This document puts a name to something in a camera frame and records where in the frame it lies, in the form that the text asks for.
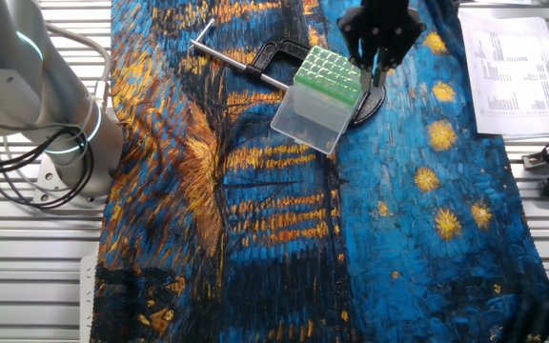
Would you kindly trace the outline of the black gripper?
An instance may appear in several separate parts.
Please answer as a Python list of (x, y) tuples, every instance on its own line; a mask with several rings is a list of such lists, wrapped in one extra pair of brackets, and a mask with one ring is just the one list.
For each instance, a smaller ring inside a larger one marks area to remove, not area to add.
[(408, 8), (408, 0), (362, 0), (337, 19), (350, 62), (360, 69), (363, 93), (371, 89), (374, 56), (377, 50), (373, 84), (381, 88), (389, 70), (399, 66), (421, 34), (426, 24), (416, 9)]

